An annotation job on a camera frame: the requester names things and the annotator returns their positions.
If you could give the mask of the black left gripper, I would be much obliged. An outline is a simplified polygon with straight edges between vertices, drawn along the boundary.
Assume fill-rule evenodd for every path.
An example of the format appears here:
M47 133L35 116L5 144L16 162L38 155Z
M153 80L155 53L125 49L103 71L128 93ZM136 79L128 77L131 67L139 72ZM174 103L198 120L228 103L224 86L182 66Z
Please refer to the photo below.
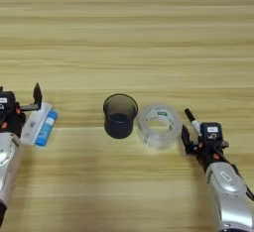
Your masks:
M22 129L26 123L26 113L41 109L43 94L40 85L37 83L34 88L35 104L21 106L19 103L14 105L11 110L0 109L0 133L12 133L20 137Z

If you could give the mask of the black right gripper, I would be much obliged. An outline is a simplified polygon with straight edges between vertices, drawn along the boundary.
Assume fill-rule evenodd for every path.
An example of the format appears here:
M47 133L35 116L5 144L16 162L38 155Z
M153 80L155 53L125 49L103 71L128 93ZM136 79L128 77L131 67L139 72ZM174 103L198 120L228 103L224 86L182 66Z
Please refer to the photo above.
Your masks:
M190 139L190 132L186 126L182 128L182 141L186 154L195 156L204 171L217 162L227 162L223 155L223 150L229 147L226 141L202 141L193 142Z

